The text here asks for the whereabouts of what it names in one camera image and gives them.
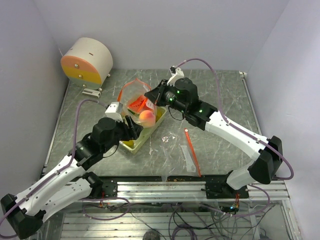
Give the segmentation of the toy peach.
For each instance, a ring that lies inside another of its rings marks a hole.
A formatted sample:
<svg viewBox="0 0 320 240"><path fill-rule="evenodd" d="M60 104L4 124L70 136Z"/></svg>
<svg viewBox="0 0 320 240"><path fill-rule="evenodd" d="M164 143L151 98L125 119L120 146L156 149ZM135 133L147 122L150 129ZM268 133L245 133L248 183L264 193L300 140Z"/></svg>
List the toy peach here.
<svg viewBox="0 0 320 240"><path fill-rule="evenodd" d="M155 125L156 116L151 110L144 110L139 115L139 121L144 128L150 128Z"/></svg>

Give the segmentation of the toy watermelon slice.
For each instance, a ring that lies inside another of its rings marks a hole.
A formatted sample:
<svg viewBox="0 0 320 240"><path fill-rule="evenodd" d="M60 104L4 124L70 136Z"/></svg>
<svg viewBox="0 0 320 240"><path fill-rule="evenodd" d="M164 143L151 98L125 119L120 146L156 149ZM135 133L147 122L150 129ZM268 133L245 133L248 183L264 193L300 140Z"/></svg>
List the toy watermelon slice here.
<svg viewBox="0 0 320 240"><path fill-rule="evenodd" d="M127 109L134 114L139 114L145 110L146 103L147 98L143 94L135 95L128 101Z"/></svg>

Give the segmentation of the clear bag orange zipper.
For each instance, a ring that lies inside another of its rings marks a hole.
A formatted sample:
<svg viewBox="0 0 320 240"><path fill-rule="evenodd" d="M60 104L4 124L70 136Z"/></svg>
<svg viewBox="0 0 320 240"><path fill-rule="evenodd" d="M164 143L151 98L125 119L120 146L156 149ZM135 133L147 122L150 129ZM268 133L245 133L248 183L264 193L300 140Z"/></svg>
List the clear bag orange zipper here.
<svg viewBox="0 0 320 240"><path fill-rule="evenodd" d="M151 128L156 124L157 106L145 96L150 90L147 83L136 78L126 83L117 97L117 101L123 104L124 114L144 128Z"/></svg>

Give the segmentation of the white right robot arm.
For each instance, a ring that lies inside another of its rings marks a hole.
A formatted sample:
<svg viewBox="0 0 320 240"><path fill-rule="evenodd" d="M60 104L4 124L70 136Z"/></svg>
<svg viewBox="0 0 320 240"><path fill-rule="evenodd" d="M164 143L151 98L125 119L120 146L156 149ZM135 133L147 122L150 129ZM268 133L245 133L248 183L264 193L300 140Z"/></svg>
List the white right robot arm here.
<svg viewBox="0 0 320 240"><path fill-rule="evenodd" d="M224 119L213 105L200 100L197 86L187 77L178 79L174 85L163 79L144 96L158 107L170 107L181 112L192 126L220 136L233 144L251 159L250 163L228 172L217 188L204 189L206 194L219 198L235 197L238 190L258 182L268 185L282 164L282 141L249 131L234 121Z"/></svg>

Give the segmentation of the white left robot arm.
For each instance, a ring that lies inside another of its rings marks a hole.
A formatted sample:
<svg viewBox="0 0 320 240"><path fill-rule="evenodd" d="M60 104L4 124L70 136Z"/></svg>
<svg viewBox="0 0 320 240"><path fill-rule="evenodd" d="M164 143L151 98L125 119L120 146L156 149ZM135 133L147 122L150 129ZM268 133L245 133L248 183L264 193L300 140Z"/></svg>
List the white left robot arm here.
<svg viewBox="0 0 320 240"><path fill-rule="evenodd" d="M23 240L34 235L54 213L80 199L102 196L103 182L89 169L121 141L136 140L143 127L130 116L101 118L50 172L28 189L6 194L0 204L4 218Z"/></svg>

